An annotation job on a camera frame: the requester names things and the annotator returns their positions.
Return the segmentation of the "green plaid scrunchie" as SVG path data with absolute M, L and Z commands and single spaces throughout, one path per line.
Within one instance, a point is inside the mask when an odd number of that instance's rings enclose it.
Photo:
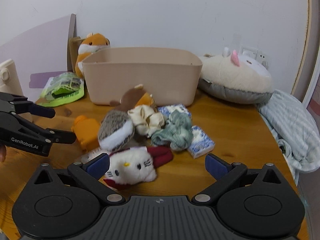
M 174 110 L 163 129 L 151 136 L 151 142 L 156 146 L 169 146 L 173 151 L 186 150 L 193 140 L 192 122 L 187 113 Z

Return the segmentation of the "clear snack packet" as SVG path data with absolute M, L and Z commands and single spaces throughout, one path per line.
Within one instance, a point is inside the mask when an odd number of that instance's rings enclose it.
M 99 156 L 102 153 L 107 153 L 106 150 L 101 148 L 96 148 L 92 151 L 89 151 L 75 159 L 75 162 L 82 162 L 83 164 L 86 164 L 87 162 L 91 161 L 95 157 Z

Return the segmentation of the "squirrel plush with grey tail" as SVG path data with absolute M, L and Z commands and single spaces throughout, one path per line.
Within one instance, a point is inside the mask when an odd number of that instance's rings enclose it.
M 114 109 L 105 115 L 98 132 L 99 146 L 107 153 L 121 150 L 133 138 L 135 128 L 129 110 L 140 105 L 156 108 L 152 95 L 142 84 L 127 90 L 119 101 L 111 101 L 110 105 Z

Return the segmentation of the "white wall socket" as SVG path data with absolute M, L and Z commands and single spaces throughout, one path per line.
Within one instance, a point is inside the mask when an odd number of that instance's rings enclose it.
M 241 43 L 241 39 L 242 39 L 241 35 L 233 34 L 232 45 L 239 49 L 239 53 L 242 55 L 249 56 L 252 59 L 255 59 L 260 64 L 262 64 L 266 69 L 269 69 L 271 58 L 261 50 L 258 50 L 257 48 L 244 46 Z

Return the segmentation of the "green snack pouch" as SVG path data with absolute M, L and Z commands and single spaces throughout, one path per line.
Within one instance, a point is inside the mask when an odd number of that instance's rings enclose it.
M 43 107 L 57 107 L 75 102 L 84 94 L 84 80 L 72 72 L 65 72 L 48 79 L 37 104 Z

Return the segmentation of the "cream scrunchie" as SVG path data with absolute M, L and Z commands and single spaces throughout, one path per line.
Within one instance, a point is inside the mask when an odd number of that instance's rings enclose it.
M 152 107 L 147 105 L 139 105 L 127 111 L 131 118 L 136 132 L 141 136 L 150 138 L 153 133 L 162 129 L 167 118 Z

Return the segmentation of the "orange hamster plush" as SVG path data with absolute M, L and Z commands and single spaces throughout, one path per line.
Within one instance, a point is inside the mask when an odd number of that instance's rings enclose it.
M 78 57 L 75 63 L 76 75 L 79 78 L 84 79 L 82 61 L 89 55 L 107 47 L 110 47 L 110 41 L 108 38 L 100 33 L 89 33 L 86 39 L 82 41 L 78 48 Z

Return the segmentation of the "hello kitty plush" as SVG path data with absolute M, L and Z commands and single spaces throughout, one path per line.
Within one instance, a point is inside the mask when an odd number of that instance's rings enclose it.
M 104 182 L 117 190 L 157 178 L 156 169 L 172 161 L 173 153 L 165 146 L 133 147 L 110 154 L 110 166 Z

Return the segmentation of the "orange plastic container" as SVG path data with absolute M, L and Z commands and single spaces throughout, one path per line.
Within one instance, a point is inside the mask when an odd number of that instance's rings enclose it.
M 99 147 L 99 128 L 100 124 L 97 120 L 80 115 L 75 118 L 71 130 L 75 133 L 81 149 L 90 152 Z

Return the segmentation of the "blue white tissue pack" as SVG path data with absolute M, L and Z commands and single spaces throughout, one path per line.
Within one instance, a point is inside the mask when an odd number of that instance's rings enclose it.
M 187 150 L 194 159 L 201 157 L 214 149 L 215 142 L 208 137 L 202 128 L 193 126 L 191 131 L 193 133 L 193 139 Z

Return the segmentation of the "wooden stand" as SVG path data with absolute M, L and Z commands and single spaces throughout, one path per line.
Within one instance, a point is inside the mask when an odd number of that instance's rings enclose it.
M 68 41 L 69 54 L 71 58 L 72 70 L 75 72 L 75 63 L 78 57 L 78 49 L 80 44 L 85 40 L 85 38 L 81 38 L 80 36 L 72 37 Z

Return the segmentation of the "striped light blue blanket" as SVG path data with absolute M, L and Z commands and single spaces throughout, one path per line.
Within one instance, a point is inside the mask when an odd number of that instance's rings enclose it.
M 257 110 L 280 148 L 295 183 L 301 173 L 319 169 L 319 130 L 312 115 L 294 96 L 275 90 Z

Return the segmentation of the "beige thermos bottle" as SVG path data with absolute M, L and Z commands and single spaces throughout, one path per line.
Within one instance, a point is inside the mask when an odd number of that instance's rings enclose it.
M 23 96 L 23 91 L 12 59 L 0 64 L 0 92 Z

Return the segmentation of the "cream grey plush cushion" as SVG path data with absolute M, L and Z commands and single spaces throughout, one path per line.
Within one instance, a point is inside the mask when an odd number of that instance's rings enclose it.
M 273 92 L 268 70 L 255 59 L 224 48 L 220 55 L 203 55 L 198 88 L 218 99 L 239 104 L 265 103 Z

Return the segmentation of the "lilac board with purple label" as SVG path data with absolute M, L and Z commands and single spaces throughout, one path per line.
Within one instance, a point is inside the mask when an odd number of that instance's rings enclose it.
M 70 14 L 31 28 L 1 45 L 1 61 L 12 59 L 24 96 L 37 101 L 50 77 L 71 71 L 68 41 L 76 15 Z

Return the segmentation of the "beige plastic basket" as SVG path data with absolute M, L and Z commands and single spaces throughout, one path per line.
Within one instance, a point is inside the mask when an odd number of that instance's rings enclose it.
M 137 85 L 160 105 L 193 103 L 202 61 L 171 48 L 126 47 L 100 50 L 82 61 L 90 100 L 96 105 L 119 101 Z

